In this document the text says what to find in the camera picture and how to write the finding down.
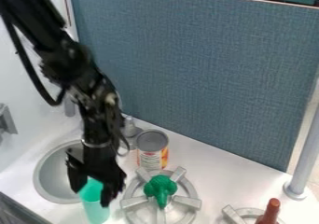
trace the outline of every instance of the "white wall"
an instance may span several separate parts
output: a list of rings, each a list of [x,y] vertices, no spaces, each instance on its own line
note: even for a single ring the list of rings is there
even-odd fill
[[[66,17],[64,0],[53,0],[54,5]],[[77,38],[75,26],[71,28],[73,36]],[[15,48],[8,36],[5,25],[0,19],[0,103],[9,106],[12,117],[19,134],[3,135],[0,144],[0,171],[5,168],[15,157],[19,156],[30,145],[31,140],[44,131],[50,125],[52,117],[62,117],[63,110],[60,107],[51,107],[42,100],[28,78],[19,56],[15,54]],[[30,58],[38,70],[39,59],[33,52],[30,44],[22,38]],[[55,96],[59,90],[56,86],[42,79],[46,87]]]

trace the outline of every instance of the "sauce bottle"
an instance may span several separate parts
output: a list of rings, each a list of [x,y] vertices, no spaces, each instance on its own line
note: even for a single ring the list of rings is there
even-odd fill
[[[278,199],[270,199],[264,215],[260,216],[256,224],[277,224],[277,217],[280,210],[280,201]]]

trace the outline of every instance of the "can label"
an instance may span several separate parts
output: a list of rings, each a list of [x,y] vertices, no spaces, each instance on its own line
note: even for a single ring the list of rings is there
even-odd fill
[[[137,164],[147,170],[163,169],[167,166],[168,154],[168,147],[155,152],[137,149]]]

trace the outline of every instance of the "blue partition wall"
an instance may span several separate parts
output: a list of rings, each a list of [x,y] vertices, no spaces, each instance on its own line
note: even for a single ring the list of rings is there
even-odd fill
[[[319,64],[318,9],[253,0],[73,3],[80,41],[126,113],[286,170]]]

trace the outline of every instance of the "black cable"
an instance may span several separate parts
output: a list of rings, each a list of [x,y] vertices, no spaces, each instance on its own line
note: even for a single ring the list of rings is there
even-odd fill
[[[44,85],[42,84],[41,80],[37,76],[36,71],[35,71],[34,67],[32,66],[32,64],[29,60],[29,57],[28,57],[27,53],[25,52],[24,47],[23,47],[23,45],[22,45],[22,43],[17,35],[17,32],[16,32],[14,26],[12,25],[12,23],[9,21],[9,18],[7,17],[7,14],[5,12],[2,13],[2,18],[3,18],[3,21],[4,21],[5,26],[7,28],[7,31],[12,39],[12,42],[17,49],[17,52],[18,52],[20,59],[21,59],[21,62],[23,64],[26,72],[28,73],[30,79],[34,83],[35,88],[40,93],[42,98],[49,105],[51,105],[51,106],[59,105],[62,102],[62,99],[65,95],[65,89],[61,90],[61,92],[58,94],[58,97],[56,100],[54,100],[50,96],[50,94],[48,93],[48,91],[46,90]]]

